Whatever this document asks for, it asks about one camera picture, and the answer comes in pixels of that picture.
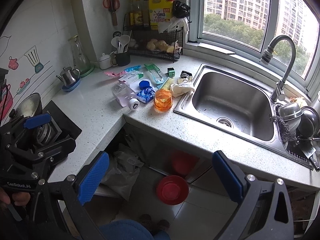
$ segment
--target metal bowl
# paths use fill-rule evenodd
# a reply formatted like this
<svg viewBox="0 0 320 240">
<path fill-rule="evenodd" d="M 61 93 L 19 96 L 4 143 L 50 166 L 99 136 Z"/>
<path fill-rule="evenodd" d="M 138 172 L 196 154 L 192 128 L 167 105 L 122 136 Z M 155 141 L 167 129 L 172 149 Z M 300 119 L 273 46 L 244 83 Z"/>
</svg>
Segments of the metal bowl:
<svg viewBox="0 0 320 240">
<path fill-rule="evenodd" d="M 288 103 L 278 108 L 279 115 L 284 121 L 289 121 L 302 116 L 302 110 L 297 103 Z"/>
<path fill-rule="evenodd" d="M 299 132 L 305 137 L 312 137 L 319 131 L 320 117 L 311 106 L 304 106 L 301 110 L 303 115 L 298 126 Z"/>
</svg>

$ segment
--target sink drain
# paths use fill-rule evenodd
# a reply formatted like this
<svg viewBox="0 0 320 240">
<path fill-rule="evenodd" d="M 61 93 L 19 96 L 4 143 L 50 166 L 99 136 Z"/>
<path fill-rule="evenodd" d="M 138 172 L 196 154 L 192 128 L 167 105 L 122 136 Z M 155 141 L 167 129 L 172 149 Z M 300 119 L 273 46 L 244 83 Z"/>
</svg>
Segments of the sink drain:
<svg viewBox="0 0 320 240">
<path fill-rule="evenodd" d="M 218 118 L 218 119 L 217 119 L 217 122 L 222 123 L 222 124 L 224 124 L 224 125 L 226 125 L 226 126 L 228 126 L 228 127 L 233 128 L 232 122 L 231 122 L 228 118 L 226 118 L 226 117 L 220 117 L 220 118 Z"/>
</svg>

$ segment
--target floor tile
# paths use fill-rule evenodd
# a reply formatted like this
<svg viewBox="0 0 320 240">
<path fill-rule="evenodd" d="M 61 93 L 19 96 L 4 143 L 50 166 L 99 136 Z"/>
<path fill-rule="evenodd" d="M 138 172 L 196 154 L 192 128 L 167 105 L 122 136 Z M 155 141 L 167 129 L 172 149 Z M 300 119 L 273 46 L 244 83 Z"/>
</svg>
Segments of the floor tile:
<svg viewBox="0 0 320 240">
<path fill-rule="evenodd" d="M 84 205 L 87 213 L 97 226 L 105 225 L 119 212 L 123 199 L 93 196 L 92 200 Z"/>
<path fill-rule="evenodd" d="M 229 217 L 185 202 L 168 233 L 171 240 L 212 240 Z"/>
<path fill-rule="evenodd" d="M 140 215 L 147 213 L 154 222 L 166 219 L 171 223 L 181 206 L 182 203 L 175 206 L 162 203 L 156 196 L 156 187 L 142 179 L 137 179 L 132 188 L 129 202 L 121 208 L 119 216 L 137 220 Z"/>
<path fill-rule="evenodd" d="M 215 194 L 199 187 L 192 187 L 186 202 L 223 214 L 232 214 L 238 206 L 237 203 L 226 196 Z"/>
</svg>

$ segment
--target red scissors handle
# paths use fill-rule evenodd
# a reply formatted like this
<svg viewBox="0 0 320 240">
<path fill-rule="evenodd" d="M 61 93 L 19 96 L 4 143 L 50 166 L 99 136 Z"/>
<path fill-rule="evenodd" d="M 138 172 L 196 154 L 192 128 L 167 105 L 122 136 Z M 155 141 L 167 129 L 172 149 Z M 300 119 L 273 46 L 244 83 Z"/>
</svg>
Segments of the red scissors handle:
<svg viewBox="0 0 320 240">
<path fill-rule="evenodd" d="M 103 0 L 103 6 L 111 11 L 118 10 L 120 8 L 119 0 Z"/>
</svg>

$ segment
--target white bottle cap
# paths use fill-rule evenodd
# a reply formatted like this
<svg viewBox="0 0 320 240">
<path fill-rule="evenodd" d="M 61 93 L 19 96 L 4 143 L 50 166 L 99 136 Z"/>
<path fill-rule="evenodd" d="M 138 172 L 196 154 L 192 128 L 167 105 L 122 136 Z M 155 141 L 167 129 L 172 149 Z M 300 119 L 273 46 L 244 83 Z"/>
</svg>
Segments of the white bottle cap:
<svg viewBox="0 0 320 240">
<path fill-rule="evenodd" d="M 140 106 L 140 102 L 139 102 L 139 100 L 137 98 L 130 99 L 128 107 L 131 110 L 136 110 L 139 106 Z"/>
</svg>

